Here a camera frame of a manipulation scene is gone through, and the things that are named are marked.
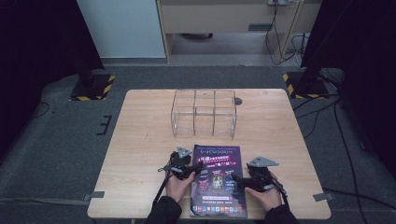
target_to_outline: black curtain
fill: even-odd
[[[361,145],[396,177],[395,15],[396,0],[323,0],[303,66],[345,72],[339,93]]]
[[[76,0],[0,0],[0,159],[47,84],[103,68]]]

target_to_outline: clear acrylic box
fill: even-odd
[[[235,133],[235,92],[177,90],[171,111],[172,131],[178,135],[231,136]]]

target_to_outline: black and yellow striped tape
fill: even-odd
[[[293,85],[290,82],[288,74],[283,74],[283,80],[285,81],[286,87],[288,88],[289,95],[291,99],[325,99],[326,96],[319,94],[297,94],[293,88]]]
[[[71,101],[104,100],[107,97],[108,92],[111,89],[111,86],[113,85],[113,81],[114,81],[115,77],[116,76],[109,76],[107,84],[106,84],[105,88],[103,89],[103,93],[102,94],[95,95],[95,96],[81,95],[81,96],[71,97],[70,100]]]

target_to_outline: black sleeve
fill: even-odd
[[[175,200],[162,196],[151,210],[145,224],[175,224],[181,215],[181,207]]]
[[[282,204],[276,208],[272,208],[265,215],[265,223],[267,224],[298,224],[297,218],[289,210],[289,208]]]

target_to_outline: wooden table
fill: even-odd
[[[257,156],[278,161],[270,170],[289,194],[297,218],[325,219],[331,211],[327,201],[316,202],[322,191],[304,139],[283,90],[235,90],[238,105],[234,138],[229,136],[177,136],[171,127],[175,90],[128,91],[117,121],[88,215],[94,218],[145,218],[163,182],[169,155],[177,146],[240,146],[242,163]],[[243,167],[248,177],[247,167]],[[190,218],[190,190],[180,202],[180,218]],[[247,195],[248,218],[264,219],[258,202]]]

